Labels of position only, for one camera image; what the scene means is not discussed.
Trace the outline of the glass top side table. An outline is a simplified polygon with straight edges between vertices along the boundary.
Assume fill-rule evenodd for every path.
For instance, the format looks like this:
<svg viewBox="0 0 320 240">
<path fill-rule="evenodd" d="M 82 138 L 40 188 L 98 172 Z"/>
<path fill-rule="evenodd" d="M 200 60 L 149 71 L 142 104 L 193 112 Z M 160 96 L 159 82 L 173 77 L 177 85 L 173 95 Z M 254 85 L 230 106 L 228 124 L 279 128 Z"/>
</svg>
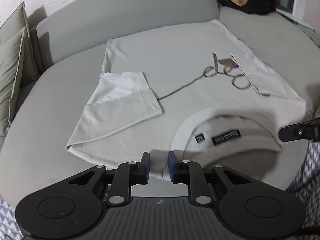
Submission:
<svg viewBox="0 0 320 240">
<path fill-rule="evenodd" d="M 305 23 L 303 20 L 300 20 L 299 18 L 296 18 L 291 13 L 283 11 L 281 9 L 276 9 L 276 12 L 281 14 L 281 16 L 284 16 L 287 20 L 291 21 L 292 23 L 298 25 L 298 27 L 301 27 L 311 32 L 315 32 L 315 29 L 311 25 Z"/>
</svg>

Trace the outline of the grey sofa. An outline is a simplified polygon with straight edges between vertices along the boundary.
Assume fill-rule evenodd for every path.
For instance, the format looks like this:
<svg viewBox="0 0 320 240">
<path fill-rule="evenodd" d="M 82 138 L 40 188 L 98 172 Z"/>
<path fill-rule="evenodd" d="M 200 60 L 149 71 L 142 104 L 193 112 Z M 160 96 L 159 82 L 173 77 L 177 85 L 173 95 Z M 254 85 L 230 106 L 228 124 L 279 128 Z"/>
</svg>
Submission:
<svg viewBox="0 0 320 240">
<path fill-rule="evenodd" d="M 298 27 L 274 12 L 248 15 L 216 0 L 78 0 L 36 27 L 45 72 L 33 85 L 1 148 L 1 195 L 12 206 L 28 194 L 94 165 L 66 150 L 95 91 L 109 39 L 162 27 L 217 20 L 306 101 L 304 120 L 319 107 L 319 48 Z M 217 163 L 286 188 L 299 170 L 304 142 L 283 143 L 266 159 L 228 157 Z M 184 187 L 152 175 L 140 196 L 176 196 Z"/>
</svg>

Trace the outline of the grey sofa cushion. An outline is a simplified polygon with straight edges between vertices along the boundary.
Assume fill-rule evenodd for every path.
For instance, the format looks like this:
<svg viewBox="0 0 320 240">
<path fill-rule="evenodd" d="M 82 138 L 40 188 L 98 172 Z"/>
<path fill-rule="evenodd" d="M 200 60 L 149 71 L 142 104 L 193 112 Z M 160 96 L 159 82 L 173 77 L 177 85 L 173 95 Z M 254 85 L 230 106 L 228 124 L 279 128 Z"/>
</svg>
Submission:
<svg viewBox="0 0 320 240">
<path fill-rule="evenodd" d="M 1 26 L 1 136 L 7 135 L 16 114 L 20 87 L 40 77 L 22 2 Z"/>
</svg>

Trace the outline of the patterned blue white fabric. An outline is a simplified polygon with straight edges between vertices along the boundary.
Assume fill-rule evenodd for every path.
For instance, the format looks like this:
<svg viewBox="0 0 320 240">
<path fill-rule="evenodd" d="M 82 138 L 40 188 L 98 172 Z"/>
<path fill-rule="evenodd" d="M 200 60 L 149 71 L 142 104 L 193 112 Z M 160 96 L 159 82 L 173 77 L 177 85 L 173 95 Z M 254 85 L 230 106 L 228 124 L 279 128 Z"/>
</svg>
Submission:
<svg viewBox="0 0 320 240">
<path fill-rule="evenodd" d="M 300 170 L 287 188 L 306 207 L 305 226 L 319 226 L 319 141 L 310 140 Z"/>
</svg>

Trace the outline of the black folded garment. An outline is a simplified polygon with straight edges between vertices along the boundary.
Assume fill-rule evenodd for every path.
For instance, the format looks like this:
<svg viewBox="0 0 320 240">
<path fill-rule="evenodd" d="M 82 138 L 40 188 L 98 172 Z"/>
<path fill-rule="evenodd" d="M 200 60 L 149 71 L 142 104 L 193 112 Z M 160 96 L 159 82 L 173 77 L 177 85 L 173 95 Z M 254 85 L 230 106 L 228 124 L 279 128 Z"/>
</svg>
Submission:
<svg viewBox="0 0 320 240">
<path fill-rule="evenodd" d="M 275 12 L 277 0 L 218 0 L 222 6 L 247 14 L 267 15 Z"/>
</svg>

